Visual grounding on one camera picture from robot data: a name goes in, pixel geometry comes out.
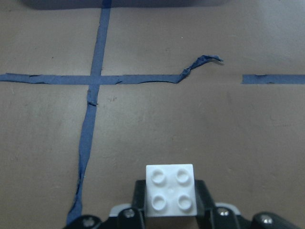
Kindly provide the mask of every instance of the blue tape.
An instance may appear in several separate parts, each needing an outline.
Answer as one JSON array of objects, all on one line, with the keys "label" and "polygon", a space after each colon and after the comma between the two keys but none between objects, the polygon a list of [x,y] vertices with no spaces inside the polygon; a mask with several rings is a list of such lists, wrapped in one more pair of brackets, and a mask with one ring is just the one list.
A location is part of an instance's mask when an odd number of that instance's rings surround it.
[{"label": "blue tape", "polygon": [[242,84],[305,84],[305,75],[243,75]]},{"label": "blue tape", "polygon": [[[102,59],[102,52],[94,52],[94,59]],[[17,83],[37,83],[37,84],[73,84],[73,85],[116,85],[116,84],[139,84],[151,82],[179,83],[185,79],[191,70],[213,60],[223,61],[218,56],[203,55],[199,57],[190,67],[183,70],[180,75],[105,75],[98,76],[101,67],[92,64],[91,76],[85,75],[24,75],[24,74],[3,74],[0,75],[0,81]]]},{"label": "blue tape", "polygon": [[[103,3],[111,4],[111,1],[104,0]],[[90,78],[101,78],[109,18],[110,9],[102,9],[100,25],[97,32],[97,39],[91,65]],[[79,144],[79,178],[77,182],[77,190],[74,197],[74,203],[67,216],[67,224],[70,224],[75,219],[80,217],[82,212],[82,185],[86,167],[90,158],[99,89],[100,86],[97,84],[89,85],[87,94],[87,111],[82,124],[81,138]]]}]

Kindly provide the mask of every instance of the cardboard surface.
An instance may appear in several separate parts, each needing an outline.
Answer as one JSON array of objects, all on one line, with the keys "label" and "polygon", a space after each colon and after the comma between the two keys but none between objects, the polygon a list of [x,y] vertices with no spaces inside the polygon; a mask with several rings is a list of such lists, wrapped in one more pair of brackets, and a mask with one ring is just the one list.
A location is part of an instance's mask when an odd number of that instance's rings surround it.
[{"label": "cardboard surface", "polygon": [[[5,4],[1,73],[90,74],[98,9]],[[240,84],[244,73],[305,73],[304,13],[302,0],[112,9],[104,74],[180,73],[202,54],[225,63],[177,85],[101,87],[84,214],[106,219],[130,202],[146,164],[192,163],[216,201],[249,219],[269,210],[305,227],[304,86]],[[63,227],[87,89],[0,83],[1,228]]]}]

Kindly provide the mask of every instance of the screw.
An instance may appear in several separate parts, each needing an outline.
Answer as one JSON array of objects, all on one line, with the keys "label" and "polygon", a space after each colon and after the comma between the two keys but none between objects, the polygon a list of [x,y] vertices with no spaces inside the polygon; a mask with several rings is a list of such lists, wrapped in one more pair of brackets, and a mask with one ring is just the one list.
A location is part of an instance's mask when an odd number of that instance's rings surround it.
[{"label": "screw", "polygon": [[93,227],[95,224],[94,219],[92,219],[92,217],[86,218],[82,221],[82,224],[84,225],[84,227],[88,228],[88,227]]},{"label": "screw", "polygon": [[126,218],[134,217],[134,211],[131,208],[130,209],[126,209],[123,213],[124,213],[124,216]]},{"label": "screw", "polygon": [[218,214],[221,216],[228,216],[229,215],[229,210],[226,208],[218,208],[217,209]]},{"label": "screw", "polygon": [[265,224],[272,224],[273,223],[272,218],[268,215],[261,215],[261,221]]}]

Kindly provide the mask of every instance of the white lego brick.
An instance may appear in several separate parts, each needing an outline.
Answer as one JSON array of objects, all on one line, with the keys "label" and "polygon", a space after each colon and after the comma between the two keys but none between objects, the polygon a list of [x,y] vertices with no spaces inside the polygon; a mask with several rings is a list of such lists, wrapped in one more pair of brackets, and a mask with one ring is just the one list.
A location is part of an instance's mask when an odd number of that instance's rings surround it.
[{"label": "white lego brick", "polygon": [[196,216],[193,165],[146,166],[148,217]]}]

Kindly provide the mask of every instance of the tape strip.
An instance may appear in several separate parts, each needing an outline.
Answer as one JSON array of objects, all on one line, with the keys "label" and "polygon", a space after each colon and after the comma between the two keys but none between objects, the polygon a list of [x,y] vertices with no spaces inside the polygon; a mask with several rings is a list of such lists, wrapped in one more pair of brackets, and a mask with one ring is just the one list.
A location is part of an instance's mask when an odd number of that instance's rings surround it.
[{"label": "tape strip", "polygon": [[[103,3],[111,4],[111,1],[104,0]],[[98,28],[97,39],[94,48],[90,78],[101,78],[109,18],[110,18],[110,9],[106,9],[106,8],[102,9],[101,17],[100,17],[100,25]],[[85,119],[82,124],[81,138],[79,144],[79,178],[78,178],[76,194],[74,197],[74,203],[67,216],[67,224],[70,224],[75,219],[81,216],[82,185],[83,185],[86,167],[90,158],[99,89],[100,89],[99,85],[90,83],[87,94],[87,111],[86,111]]]},{"label": "tape strip", "polygon": [[[102,53],[97,53],[97,59],[101,60]],[[72,84],[72,85],[116,85],[116,84],[139,84],[151,82],[179,83],[185,79],[191,70],[213,60],[223,61],[218,56],[203,55],[199,57],[190,67],[183,70],[180,75],[105,75],[100,74],[100,68],[92,64],[91,76],[85,75],[24,75],[24,74],[3,74],[0,75],[0,81],[16,83],[34,83],[34,84]]]},{"label": "tape strip", "polygon": [[305,84],[305,75],[243,75],[242,84]]}]

